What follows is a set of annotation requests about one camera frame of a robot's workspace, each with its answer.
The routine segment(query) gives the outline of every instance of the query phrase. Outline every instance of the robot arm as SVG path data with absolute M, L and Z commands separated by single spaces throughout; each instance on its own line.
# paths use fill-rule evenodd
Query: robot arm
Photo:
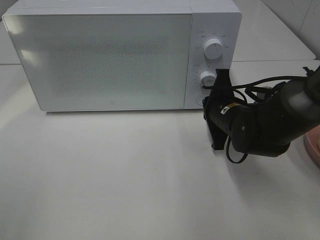
M 234 149 L 247 154 L 277 157 L 290 146 L 290 142 L 320 125 L 320 67 L 307 70 L 307 77 L 281 76 L 254 83 L 231 86 L 228 69 L 217 69 L 217 78 L 210 96 L 203 100 L 204 119 L 207 121 L 214 150 L 223 150 L 227 137 Z M 255 85 L 275 80 L 282 82 L 274 88 Z M 234 91 L 245 92 L 255 100 L 235 97 Z M 263 92 L 259 98 L 253 92 Z

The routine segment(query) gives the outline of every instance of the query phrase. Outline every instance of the table surface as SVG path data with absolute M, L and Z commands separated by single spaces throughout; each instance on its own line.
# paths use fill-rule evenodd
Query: table surface
M 233 61 L 314 60 L 316 56 L 261 1 L 234 0 L 242 22 Z M 0 65 L 20 64 L 3 22 L 0 22 Z
M 233 84 L 320 61 L 234 62 Z M 239 165 L 201 110 L 40 111 L 0 66 L 1 240 L 318 240 L 320 169 L 302 138 Z

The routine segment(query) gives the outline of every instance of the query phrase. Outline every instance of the white microwave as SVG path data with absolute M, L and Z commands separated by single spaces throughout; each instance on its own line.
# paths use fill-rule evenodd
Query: white microwave
M 50 112 L 202 108 L 241 18 L 231 0 L 19 0 L 2 16 Z

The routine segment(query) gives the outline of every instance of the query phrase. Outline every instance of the microwave door window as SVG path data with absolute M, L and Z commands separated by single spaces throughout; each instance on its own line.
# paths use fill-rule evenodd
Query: microwave door window
M 41 109 L 182 109 L 190 14 L 7 16 Z

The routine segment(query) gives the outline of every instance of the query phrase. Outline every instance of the power knob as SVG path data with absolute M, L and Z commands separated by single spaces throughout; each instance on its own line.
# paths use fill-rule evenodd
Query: power knob
M 204 71 L 200 74 L 200 83 L 205 87 L 212 87 L 216 81 L 217 75 L 213 71 Z
M 203 44 L 203 52 L 207 59 L 219 58 L 224 49 L 224 43 L 217 37 L 210 38 Z

